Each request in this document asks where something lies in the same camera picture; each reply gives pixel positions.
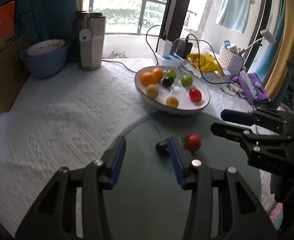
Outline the grey round mat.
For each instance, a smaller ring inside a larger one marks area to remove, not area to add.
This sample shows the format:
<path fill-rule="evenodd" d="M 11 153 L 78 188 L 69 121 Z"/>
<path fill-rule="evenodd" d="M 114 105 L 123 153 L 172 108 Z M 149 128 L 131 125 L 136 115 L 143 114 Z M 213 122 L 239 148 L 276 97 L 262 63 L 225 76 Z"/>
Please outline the grey round mat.
<path fill-rule="evenodd" d="M 258 169 L 250 167 L 238 143 L 214 136 L 217 118 L 207 114 L 171 115 L 157 112 L 122 131 L 126 153 L 119 179 L 104 191 L 110 233 L 114 239 L 181 239 L 186 227 L 191 192 L 181 188 L 170 158 L 160 157 L 156 143 L 169 137 L 196 134 L 202 146 L 195 157 L 211 168 L 234 166 L 257 197 Z"/>

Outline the yellow duck bag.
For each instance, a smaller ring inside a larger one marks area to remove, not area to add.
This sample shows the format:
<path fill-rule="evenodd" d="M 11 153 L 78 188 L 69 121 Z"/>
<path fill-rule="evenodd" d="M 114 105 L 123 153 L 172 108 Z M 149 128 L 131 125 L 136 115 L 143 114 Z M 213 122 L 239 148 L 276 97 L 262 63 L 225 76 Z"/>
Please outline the yellow duck bag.
<path fill-rule="evenodd" d="M 187 59 L 190 59 L 195 69 L 199 72 L 219 72 L 223 73 L 216 59 L 210 54 L 189 54 Z"/>

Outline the black charger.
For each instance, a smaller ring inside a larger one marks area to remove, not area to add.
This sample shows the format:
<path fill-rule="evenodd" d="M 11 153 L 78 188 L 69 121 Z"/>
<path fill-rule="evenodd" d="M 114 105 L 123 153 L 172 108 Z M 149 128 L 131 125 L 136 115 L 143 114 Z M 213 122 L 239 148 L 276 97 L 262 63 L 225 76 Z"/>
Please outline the black charger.
<path fill-rule="evenodd" d="M 186 59 L 190 54 L 193 44 L 185 40 L 179 40 L 176 48 L 176 55 L 182 59 Z"/>

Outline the blue plastic bowl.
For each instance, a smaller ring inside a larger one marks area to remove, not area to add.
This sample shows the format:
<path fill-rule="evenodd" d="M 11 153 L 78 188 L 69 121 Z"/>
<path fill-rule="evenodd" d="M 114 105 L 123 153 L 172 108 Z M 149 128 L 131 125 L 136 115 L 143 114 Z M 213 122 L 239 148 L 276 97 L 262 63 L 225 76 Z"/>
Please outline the blue plastic bowl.
<path fill-rule="evenodd" d="M 70 45 L 65 40 L 46 40 L 24 49 L 19 57 L 32 77 L 43 79 L 64 67 Z"/>

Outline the orange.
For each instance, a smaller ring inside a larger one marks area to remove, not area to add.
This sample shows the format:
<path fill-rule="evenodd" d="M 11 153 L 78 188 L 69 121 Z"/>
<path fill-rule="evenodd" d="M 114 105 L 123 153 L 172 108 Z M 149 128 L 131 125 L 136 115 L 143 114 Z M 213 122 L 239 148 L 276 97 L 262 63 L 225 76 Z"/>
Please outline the orange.
<path fill-rule="evenodd" d="M 161 70 L 161 68 L 154 68 L 153 70 L 151 70 L 151 73 L 157 77 L 158 82 L 160 82 L 164 76 L 164 73 Z"/>
<path fill-rule="evenodd" d="M 158 82 L 157 76 L 152 72 L 145 72 L 140 76 L 140 82 L 143 86 L 155 85 Z"/>

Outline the white power strip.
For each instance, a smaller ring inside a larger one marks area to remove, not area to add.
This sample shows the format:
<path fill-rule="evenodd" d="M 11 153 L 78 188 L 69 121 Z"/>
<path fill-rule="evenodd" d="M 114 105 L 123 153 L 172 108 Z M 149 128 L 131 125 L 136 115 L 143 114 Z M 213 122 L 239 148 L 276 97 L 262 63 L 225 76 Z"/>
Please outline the white power strip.
<path fill-rule="evenodd" d="M 153 56 L 153 61 L 156 66 L 163 66 L 163 67 L 179 67 L 180 65 L 185 63 L 185 60 L 179 57 L 176 54 L 171 54 L 167 57 L 162 57 L 158 53 Z"/>

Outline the white desk lamp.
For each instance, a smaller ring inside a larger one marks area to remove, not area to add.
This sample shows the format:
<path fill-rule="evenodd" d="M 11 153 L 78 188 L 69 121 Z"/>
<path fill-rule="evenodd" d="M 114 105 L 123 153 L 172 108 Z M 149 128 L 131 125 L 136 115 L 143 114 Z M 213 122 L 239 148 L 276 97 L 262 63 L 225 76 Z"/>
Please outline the white desk lamp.
<path fill-rule="evenodd" d="M 260 34 L 261 34 L 262 37 L 255 40 L 247 48 L 240 50 L 239 55 L 243 55 L 246 51 L 248 51 L 250 48 L 252 48 L 256 43 L 259 43 L 259 42 L 261 42 L 263 40 L 266 40 L 270 44 L 276 43 L 275 37 L 273 36 L 273 34 L 269 30 L 267 30 L 267 29 L 261 30 Z"/>

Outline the green grape with stem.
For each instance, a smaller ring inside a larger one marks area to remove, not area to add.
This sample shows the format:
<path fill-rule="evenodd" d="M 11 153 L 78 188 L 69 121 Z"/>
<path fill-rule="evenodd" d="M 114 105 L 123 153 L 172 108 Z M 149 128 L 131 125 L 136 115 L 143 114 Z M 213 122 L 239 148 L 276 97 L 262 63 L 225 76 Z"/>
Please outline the green grape with stem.
<path fill-rule="evenodd" d="M 174 70 L 169 69 L 169 70 L 165 71 L 165 76 L 170 76 L 173 79 L 175 79 L 177 77 L 177 74 L 176 74 L 176 72 Z"/>

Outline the lower brown kiwi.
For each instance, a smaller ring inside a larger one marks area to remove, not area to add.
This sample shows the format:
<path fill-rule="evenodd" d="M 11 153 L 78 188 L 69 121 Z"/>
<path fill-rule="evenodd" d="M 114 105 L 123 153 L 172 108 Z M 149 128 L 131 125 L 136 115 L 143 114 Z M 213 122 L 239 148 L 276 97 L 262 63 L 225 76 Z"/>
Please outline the lower brown kiwi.
<path fill-rule="evenodd" d="M 172 108 L 177 108 L 179 105 L 179 101 L 174 96 L 168 96 L 165 100 L 165 104 Z"/>

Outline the dark cherry with stem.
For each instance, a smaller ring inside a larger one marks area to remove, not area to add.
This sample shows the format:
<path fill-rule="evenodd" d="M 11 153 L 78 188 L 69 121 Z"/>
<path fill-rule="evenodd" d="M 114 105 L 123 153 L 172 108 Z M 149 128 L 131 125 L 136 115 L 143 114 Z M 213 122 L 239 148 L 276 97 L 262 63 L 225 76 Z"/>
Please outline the dark cherry with stem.
<path fill-rule="evenodd" d="M 170 157 L 170 153 L 169 153 L 169 140 L 168 139 L 164 139 L 158 126 L 154 125 L 161 141 L 159 141 L 158 143 L 156 143 L 155 145 L 155 149 L 158 153 L 158 155 L 162 158 L 169 158 Z"/>

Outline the white perforated basket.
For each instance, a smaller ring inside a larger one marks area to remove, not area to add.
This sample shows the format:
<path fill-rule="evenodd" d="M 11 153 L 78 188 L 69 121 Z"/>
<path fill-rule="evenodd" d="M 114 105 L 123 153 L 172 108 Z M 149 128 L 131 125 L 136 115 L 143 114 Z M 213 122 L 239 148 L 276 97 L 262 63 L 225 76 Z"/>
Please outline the white perforated basket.
<path fill-rule="evenodd" d="M 218 61 L 222 68 L 229 71 L 231 77 L 237 76 L 244 65 L 242 57 L 233 54 L 224 47 L 220 48 Z"/>

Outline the red screen tablet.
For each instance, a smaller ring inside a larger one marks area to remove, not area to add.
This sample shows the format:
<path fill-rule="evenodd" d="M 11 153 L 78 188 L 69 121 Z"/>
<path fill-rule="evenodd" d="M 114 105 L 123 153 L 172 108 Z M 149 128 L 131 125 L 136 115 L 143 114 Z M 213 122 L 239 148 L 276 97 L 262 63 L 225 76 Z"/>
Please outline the red screen tablet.
<path fill-rule="evenodd" d="M 16 38 L 18 1 L 9 0 L 0 5 L 0 42 Z"/>

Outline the front orange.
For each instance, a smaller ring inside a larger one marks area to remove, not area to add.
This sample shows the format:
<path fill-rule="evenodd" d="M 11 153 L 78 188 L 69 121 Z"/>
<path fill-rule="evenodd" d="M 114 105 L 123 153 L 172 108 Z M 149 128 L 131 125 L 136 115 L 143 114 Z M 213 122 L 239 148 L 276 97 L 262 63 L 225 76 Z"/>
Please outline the front orange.
<path fill-rule="evenodd" d="M 140 82 L 143 86 L 155 85 L 158 82 L 157 76 L 152 72 L 145 72 L 140 76 Z"/>

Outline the red tomato on plate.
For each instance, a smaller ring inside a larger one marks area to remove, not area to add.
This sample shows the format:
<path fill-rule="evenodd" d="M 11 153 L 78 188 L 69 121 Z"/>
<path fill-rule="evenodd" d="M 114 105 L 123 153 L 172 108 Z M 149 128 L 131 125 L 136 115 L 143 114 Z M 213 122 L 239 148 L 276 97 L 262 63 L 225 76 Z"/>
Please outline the red tomato on plate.
<path fill-rule="evenodd" d="M 199 89 L 193 87 L 188 90 L 189 92 L 189 98 L 192 102 L 198 103 L 202 100 L 202 94 Z"/>

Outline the red cherry tomato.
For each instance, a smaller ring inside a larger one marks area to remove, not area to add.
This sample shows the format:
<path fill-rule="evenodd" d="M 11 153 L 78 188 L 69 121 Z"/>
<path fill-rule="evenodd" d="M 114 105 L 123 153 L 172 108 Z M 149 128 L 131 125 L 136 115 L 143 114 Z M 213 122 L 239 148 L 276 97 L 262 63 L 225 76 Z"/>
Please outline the red cherry tomato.
<path fill-rule="evenodd" d="M 188 134 L 182 138 L 182 143 L 184 148 L 191 153 L 198 151 L 202 146 L 202 141 L 197 134 Z"/>

